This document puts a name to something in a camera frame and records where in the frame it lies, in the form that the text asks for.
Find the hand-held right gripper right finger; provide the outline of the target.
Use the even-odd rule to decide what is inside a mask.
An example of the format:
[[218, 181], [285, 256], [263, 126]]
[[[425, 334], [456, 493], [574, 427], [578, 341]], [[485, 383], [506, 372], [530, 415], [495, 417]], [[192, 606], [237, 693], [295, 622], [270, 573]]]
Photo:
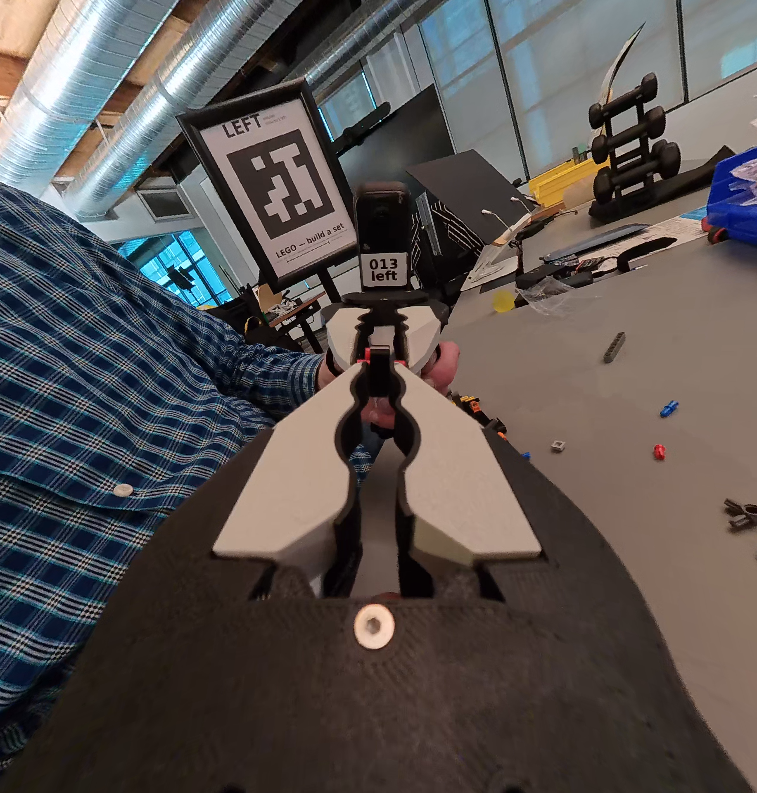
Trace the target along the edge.
[[543, 560], [543, 549], [501, 466], [507, 440], [393, 364], [401, 594], [431, 598], [453, 574]]

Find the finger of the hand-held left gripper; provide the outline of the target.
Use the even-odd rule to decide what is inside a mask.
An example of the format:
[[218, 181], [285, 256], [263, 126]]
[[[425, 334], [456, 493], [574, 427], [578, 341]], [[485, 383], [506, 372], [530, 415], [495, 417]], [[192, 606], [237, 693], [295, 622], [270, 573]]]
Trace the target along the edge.
[[370, 314], [364, 306], [327, 306], [324, 326], [327, 333], [325, 366], [330, 373], [342, 373], [355, 363], [370, 361], [370, 348], [359, 338], [363, 317]]
[[442, 321], [432, 306], [398, 307], [395, 316], [400, 352], [393, 354], [393, 370], [404, 367], [419, 376], [439, 345]]

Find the black lego beam red pins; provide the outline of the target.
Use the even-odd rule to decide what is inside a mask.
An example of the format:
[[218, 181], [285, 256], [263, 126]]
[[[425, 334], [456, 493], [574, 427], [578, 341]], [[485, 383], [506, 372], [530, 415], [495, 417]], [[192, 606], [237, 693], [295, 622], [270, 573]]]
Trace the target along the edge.
[[400, 366], [408, 367], [405, 359], [397, 359], [394, 347], [386, 345], [365, 348], [365, 382], [369, 398], [386, 398], [394, 402], [401, 394], [403, 379], [397, 373]]

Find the black lego model assembly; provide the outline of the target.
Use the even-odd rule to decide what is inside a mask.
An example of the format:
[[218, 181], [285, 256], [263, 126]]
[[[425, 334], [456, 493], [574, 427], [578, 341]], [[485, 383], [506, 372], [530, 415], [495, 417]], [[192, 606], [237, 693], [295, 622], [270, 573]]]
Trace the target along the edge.
[[478, 396], [460, 395], [450, 390], [446, 397], [457, 408], [460, 408], [467, 415], [477, 421], [482, 428], [484, 439], [489, 444], [493, 459], [498, 463], [507, 462], [510, 459], [520, 459], [528, 463], [532, 462], [531, 453], [519, 453], [516, 451], [507, 437], [507, 427], [499, 418], [491, 418], [482, 407], [482, 402]]

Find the person's left hand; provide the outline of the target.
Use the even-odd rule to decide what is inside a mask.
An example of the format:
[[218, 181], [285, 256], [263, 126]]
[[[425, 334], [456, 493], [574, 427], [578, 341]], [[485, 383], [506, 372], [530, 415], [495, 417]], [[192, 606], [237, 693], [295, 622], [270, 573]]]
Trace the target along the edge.
[[[455, 342], [440, 342], [431, 358], [420, 372], [421, 379], [437, 392], [446, 395], [458, 369], [460, 349]], [[343, 370], [333, 362], [327, 351], [316, 372], [316, 391], [332, 383]], [[382, 431], [393, 431], [395, 410], [387, 397], [370, 397], [362, 411], [364, 423], [374, 425]]]

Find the black box white line pattern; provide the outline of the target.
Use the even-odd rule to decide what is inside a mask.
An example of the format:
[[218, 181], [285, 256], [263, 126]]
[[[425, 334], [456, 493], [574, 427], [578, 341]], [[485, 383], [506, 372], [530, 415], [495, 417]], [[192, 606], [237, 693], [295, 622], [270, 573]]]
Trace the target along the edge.
[[416, 198], [411, 270], [430, 297], [453, 307], [483, 248], [441, 201], [426, 191]]

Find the black framed tag sign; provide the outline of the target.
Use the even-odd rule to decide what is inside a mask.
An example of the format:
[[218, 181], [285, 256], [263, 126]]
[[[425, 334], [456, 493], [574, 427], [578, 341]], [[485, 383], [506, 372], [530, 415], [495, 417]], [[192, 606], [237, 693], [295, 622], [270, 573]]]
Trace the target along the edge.
[[356, 256], [353, 194], [304, 78], [176, 119], [275, 292]]

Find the black electronic device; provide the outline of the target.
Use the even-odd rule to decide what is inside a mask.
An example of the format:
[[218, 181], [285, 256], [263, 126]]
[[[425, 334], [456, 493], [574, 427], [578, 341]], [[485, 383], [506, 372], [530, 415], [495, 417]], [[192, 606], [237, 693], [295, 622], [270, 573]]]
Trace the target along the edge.
[[517, 276], [515, 286], [527, 291], [540, 285], [546, 278], [563, 283], [574, 289], [580, 289], [594, 282], [594, 274], [590, 268], [582, 267], [576, 256], [570, 255], [562, 259], [543, 262], [533, 270]]

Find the crumpled clear plastic bag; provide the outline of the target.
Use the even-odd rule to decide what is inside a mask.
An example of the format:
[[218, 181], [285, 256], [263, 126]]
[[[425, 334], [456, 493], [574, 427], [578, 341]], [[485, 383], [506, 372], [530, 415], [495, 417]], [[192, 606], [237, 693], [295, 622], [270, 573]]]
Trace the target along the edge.
[[514, 286], [515, 307], [530, 307], [539, 316], [567, 316], [598, 300], [584, 287], [577, 289], [552, 276], [544, 277], [528, 289]]

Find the dark tablet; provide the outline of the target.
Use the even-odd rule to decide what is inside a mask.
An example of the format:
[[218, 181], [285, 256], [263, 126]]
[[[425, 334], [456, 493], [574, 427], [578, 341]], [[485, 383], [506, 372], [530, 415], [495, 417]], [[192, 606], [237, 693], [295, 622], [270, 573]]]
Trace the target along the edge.
[[605, 230], [598, 235], [594, 235], [578, 243], [572, 243], [562, 249], [548, 253], [540, 257], [543, 263], [551, 263], [570, 256], [578, 256], [596, 249], [605, 247], [616, 241], [621, 241], [638, 235], [650, 227], [649, 223], [629, 223], [618, 226], [610, 230]]

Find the black dumbbell rack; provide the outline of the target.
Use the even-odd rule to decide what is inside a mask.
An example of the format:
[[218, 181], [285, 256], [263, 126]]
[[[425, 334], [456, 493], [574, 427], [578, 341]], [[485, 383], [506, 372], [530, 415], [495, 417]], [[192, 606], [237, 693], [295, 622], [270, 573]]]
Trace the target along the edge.
[[[616, 117], [611, 118], [606, 124], [602, 126], [600, 130], [600, 134], [604, 133], [606, 135], [617, 134], [623, 130], [632, 127], [635, 124], [638, 124], [640, 121], [643, 120], [643, 117], [647, 111], [644, 109], [645, 104], [643, 106], [633, 107]], [[653, 144], [657, 143], [658, 141], [662, 140], [661, 137], [655, 140], [648, 140], [646, 138], [642, 140], [634, 140], [630, 144], [626, 144], [622, 147], [619, 147], [614, 152], [609, 155], [609, 158], [603, 162], [601, 168], [604, 166], [612, 166], [617, 167], [621, 166], [622, 164], [630, 163], [631, 161], [635, 161], [636, 158], [643, 156], [646, 157], [653, 149]], [[591, 154], [591, 144], [589, 146], [589, 153]], [[614, 219], [616, 217], [621, 217], [622, 215], [628, 212], [629, 207], [631, 204], [635, 202], [646, 202], [650, 199], [650, 196], [653, 191], [653, 183], [651, 185], [644, 185], [643, 183], [639, 183], [636, 185], [631, 186], [630, 188], [623, 189], [621, 191], [620, 196], [615, 197], [609, 203], [606, 204], [599, 204], [595, 198], [594, 202], [591, 205], [590, 213], [598, 220], [609, 220]]]

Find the black mat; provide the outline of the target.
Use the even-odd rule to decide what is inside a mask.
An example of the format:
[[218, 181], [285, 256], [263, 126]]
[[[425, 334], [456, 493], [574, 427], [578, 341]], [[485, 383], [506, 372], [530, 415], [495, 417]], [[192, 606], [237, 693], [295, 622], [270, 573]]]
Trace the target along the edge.
[[704, 164], [656, 182], [653, 186], [652, 206], [667, 203], [705, 187], [710, 187], [716, 166], [721, 161], [729, 159], [735, 154], [736, 152], [731, 148], [723, 146]]

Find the blue storage bin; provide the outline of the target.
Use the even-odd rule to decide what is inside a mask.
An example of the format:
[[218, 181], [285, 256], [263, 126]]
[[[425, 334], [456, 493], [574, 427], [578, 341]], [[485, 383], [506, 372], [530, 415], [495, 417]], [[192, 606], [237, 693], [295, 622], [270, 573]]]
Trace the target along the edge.
[[743, 205], [731, 190], [732, 170], [757, 158], [757, 147], [720, 161], [714, 169], [707, 199], [707, 222], [724, 228], [731, 240], [757, 247], [757, 205]]

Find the pile of clear plastic bags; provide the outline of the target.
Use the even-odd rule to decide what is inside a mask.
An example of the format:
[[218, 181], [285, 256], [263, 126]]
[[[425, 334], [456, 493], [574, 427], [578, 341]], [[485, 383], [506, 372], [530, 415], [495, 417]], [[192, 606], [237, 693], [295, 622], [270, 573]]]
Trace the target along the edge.
[[757, 157], [730, 171], [730, 201], [741, 206], [757, 206]]

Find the wall air vent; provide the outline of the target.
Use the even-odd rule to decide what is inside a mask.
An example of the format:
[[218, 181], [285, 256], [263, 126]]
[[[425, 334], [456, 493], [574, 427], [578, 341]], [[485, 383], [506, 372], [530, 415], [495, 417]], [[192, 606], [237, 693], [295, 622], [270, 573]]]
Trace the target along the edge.
[[176, 188], [139, 189], [135, 195], [156, 223], [186, 220], [195, 215]]

